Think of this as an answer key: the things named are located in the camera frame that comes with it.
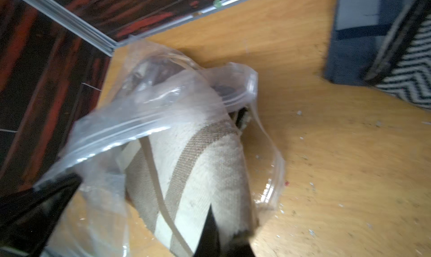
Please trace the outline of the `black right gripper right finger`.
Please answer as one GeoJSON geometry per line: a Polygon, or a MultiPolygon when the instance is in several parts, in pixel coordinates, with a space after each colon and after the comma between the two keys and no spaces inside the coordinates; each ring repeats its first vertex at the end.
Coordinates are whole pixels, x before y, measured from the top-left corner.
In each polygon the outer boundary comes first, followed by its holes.
{"type": "Polygon", "coordinates": [[[251,248],[248,232],[235,234],[227,245],[222,246],[220,232],[210,207],[194,257],[255,257],[255,253],[251,248]]]}

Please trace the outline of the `black white herringbone scarf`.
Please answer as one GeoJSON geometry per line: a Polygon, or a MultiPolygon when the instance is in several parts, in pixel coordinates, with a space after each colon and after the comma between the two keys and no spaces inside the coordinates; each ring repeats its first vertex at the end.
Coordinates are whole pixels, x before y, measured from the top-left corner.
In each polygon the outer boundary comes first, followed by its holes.
{"type": "Polygon", "coordinates": [[[411,105],[431,109],[431,0],[411,0],[403,8],[363,80],[411,105]]]}

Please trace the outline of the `cream tan striped scarf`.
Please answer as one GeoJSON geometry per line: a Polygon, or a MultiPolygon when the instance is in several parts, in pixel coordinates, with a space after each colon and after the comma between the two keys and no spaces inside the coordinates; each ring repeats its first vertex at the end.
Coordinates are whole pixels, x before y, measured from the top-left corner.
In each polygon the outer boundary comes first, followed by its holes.
{"type": "Polygon", "coordinates": [[[222,246],[258,226],[240,135],[228,114],[181,124],[121,147],[128,199],[178,257],[192,256],[212,207],[222,246]]]}

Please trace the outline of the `blue grey striped scarf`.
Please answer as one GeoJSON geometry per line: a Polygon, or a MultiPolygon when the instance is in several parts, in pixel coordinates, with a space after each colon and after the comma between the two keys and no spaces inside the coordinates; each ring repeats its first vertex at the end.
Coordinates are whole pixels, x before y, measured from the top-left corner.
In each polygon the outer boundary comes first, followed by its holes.
{"type": "Polygon", "coordinates": [[[392,25],[413,0],[337,0],[324,78],[364,86],[392,25]]]}

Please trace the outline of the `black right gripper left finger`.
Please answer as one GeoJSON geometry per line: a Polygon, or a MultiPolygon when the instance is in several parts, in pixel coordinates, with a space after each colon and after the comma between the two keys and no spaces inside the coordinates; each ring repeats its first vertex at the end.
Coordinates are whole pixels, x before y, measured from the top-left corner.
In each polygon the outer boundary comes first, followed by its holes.
{"type": "Polygon", "coordinates": [[[82,181],[72,173],[2,197],[1,256],[41,256],[82,181]]]}

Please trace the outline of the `clear plastic vacuum bag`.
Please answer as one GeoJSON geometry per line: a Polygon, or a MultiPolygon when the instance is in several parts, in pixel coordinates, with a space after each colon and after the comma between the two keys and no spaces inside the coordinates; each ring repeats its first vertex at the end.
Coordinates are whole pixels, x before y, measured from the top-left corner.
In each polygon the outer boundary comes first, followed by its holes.
{"type": "Polygon", "coordinates": [[[70,173],[83,180],[46,253],[54,257],[137,256],[145,243],[138,238],[140,229],[154,234],[128,199],[126,175],[116,161],[121,147],[174,126],[224,114],[239,131],[258,219],[251,245],[278,206],[285,173],[285,161],[260,122],[257,95],[258,73],[247,65],[203,68],[172,48],[136,42],[105,104],[74,124],[60,159],[37,182],[38,186],[70,173]]]}

